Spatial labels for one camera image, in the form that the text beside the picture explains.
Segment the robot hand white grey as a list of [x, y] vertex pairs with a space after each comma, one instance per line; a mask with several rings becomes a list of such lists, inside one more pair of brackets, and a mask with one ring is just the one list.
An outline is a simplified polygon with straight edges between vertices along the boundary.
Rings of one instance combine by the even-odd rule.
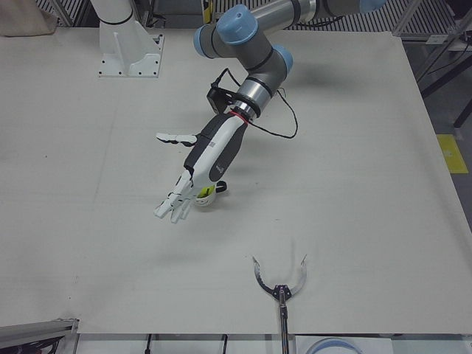
[[181, 143], [192, 150], [184, 161], [184, 172], [166, 199], [154, 209], [154, 215], [163, 218], [170, 213], [172, 223], [184, 220], [202, 189], [219, 181], [232, 163], [247, 125], [241, 114], [230, 111], [214, 116], [196, 135], [157, 133], [161, 142]]

